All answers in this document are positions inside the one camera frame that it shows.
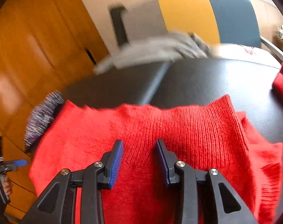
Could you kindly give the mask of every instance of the black table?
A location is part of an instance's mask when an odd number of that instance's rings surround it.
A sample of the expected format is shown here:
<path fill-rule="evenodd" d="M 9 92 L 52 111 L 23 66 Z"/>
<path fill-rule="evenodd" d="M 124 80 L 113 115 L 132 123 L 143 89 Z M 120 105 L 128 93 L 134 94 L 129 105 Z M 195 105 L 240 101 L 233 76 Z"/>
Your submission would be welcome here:
<path fill-rule="evenodd" d="M 272 93 L 279 69 L 225 59 L 188 59 L 113 69 L 69 86 L 63 96 L 78 106 L 114 108 L 122 103 L 159 108 L 206 105 L 229 94 L 236 111 L 269 142 L 283 142 L 283 106 Z M 277 217 L 283 212 L 282 197 Z"/>

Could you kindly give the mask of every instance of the human hand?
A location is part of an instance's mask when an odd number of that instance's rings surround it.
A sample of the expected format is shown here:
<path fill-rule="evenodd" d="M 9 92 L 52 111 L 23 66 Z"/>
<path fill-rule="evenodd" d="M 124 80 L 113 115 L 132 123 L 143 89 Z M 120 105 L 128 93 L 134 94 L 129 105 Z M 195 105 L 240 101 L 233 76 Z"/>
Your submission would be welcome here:
<path fill-rule="evenodd" d="M 8 176 L 5 177 L 4 179 L 4 184 L 3 184 L 3 190 L 4 190 L 4 193 L 9 196 L 12 194 L 13 190 L 12 190 L 12 182 L 11 180 L 9 179 Z"/>

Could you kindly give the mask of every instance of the orange wall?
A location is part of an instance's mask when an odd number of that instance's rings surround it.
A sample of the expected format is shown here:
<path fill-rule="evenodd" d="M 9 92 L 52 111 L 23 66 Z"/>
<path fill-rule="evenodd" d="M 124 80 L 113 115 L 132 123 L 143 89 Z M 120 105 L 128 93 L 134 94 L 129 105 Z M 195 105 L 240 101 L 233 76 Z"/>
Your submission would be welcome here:
<path fill-rule="evenodd" d="M 45 96 L 92 75 L 108 55 L 81 0 L 7 0 L 0 10 L 0 135 L 6 160 L 30 157 L 23 136 L 31 109 Z M 29 167 L 14 182 L 7 212 L 21 218 L 36 199 Z"/>

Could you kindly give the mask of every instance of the hairbrush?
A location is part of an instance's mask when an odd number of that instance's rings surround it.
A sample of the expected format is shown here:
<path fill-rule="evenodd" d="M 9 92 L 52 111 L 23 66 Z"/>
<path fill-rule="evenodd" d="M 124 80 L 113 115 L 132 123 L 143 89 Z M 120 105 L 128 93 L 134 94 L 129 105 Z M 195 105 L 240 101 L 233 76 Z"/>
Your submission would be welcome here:
<path fill-rule="evenodd" d="M 49 93 L 38 106 L 33 108 L 25 130 L 25 152 L 36 148 L 41 137 L 59 113 L 64 102 L 62 94 L 59 91 L 54 91 Z"/>

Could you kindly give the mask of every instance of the metal screw head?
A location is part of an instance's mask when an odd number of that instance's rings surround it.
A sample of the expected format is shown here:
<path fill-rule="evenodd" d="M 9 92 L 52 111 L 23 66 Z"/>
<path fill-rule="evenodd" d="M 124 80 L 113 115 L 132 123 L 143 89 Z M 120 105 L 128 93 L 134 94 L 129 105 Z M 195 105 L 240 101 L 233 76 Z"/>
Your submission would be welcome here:
<path fill-rule="evenodd" d="M 69 169 L 67 169 L 67 168 L 64 168 L 60 171 L 61 175 L 67 175 L 68 173 L 69 173 Z"/>
<path fill-rule="evenodd" d="M 218 175 L 218 170 L 215 169 L 215 168 L 211 168 L 211 169 L 210 169 L 210 173 L 211 173 L 212 175 Z"/>
<path fill-rule="evenodd" d="M 176 162 L 176 165 L 177 165 L 178 167 L 184 167 L 184 166 L 185 166 L 185 162 L 183 162 L 183 161 L 177 161 L 177 162 Z"/>
<path fill-rule="evenodd" d="M 94 163 L 94 166 L 95 167 L 102 167 L 103 166 L 103 162 L 97 161 L 97 162 Z"/>

